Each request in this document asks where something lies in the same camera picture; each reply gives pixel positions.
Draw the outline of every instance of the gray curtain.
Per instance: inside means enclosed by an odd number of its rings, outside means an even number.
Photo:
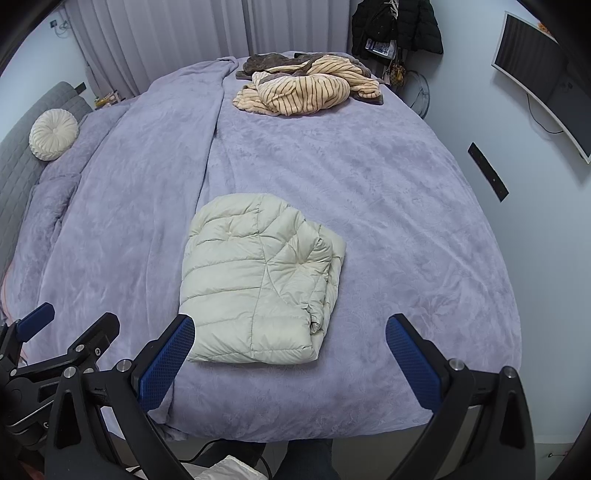
[[[162,75],[223,56],[347,51],[357,0],[67,0],[94,93],[130,98]]]

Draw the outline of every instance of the round white pillow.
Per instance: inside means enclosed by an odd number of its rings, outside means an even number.
[[[29,134],[29,146],[39,160],[55,160],[72,146],[78,136],[74,115],[62,108],[52,108],[39,115]]]

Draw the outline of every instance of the metal screw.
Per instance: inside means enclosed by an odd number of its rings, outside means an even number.
[[[117,370],[119,370],[120,372],[127,372],[127,370],[129,370],[131,367],[131,360],[125,359],[125,360],[119,360],[117,362]]]
[[[68,367],[64,370],[64,377],[72,378],[76,374],[75,367]]]
[[[459,372],[460,370],[464,370],[466,364],[462,362],[459,358],[452,358],[449,361],[449,366],[452,368],[452,370]]]
[[[516,378],[517,377],[517,370],[513,367],[505,367],[503,369],[503,373],[509,378]]]

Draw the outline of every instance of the blue gripper pad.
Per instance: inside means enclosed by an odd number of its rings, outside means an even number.
[[[441,380],[395,317],[386,324],[386,342],[418,402],[435,413],[441,406]]]
[[[138,403],[144,412],[160,406],[194,340],[195,325],[191,317],[187,317],[139,379]]]
[[[56,311],[51,303],[45,302],[40,307],[37,307],[29,315],[18,321],[17,340],[22,343],[28,342],[43,327],[51,323],[55,314]]]

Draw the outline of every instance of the quilted headboard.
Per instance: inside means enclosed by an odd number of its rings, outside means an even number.
[[[60,82],[33,105],[0,142],[0,281],[12,261],[29,193],[46,163],[29,149],[29,132],[45,110],[63,108],[80,122],[92,111],[69,83]]]

